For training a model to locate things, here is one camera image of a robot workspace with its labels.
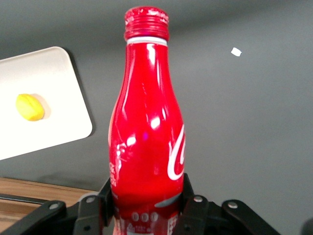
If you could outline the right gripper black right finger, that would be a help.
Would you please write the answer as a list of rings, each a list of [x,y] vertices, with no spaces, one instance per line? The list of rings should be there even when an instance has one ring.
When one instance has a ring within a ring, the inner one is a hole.
[[[277,235],[269,223],[240,200],[221,206],[196,195],[188,174],[184,174],[181,214],[174,235]]]

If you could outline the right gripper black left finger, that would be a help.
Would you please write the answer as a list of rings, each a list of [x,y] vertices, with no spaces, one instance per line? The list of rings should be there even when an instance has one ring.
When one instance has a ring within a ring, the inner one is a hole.
[[[95,195],[85,195],[67,207],[64,200],[45,200],[21,195],[0,195],[1,201],[11,202],[10,212],[23,204],[37,205],[33,211],[21,209],[23,217],[1,232],[2,235],[104,235],[103,229],[113,217],[112,192],[106,182]]]

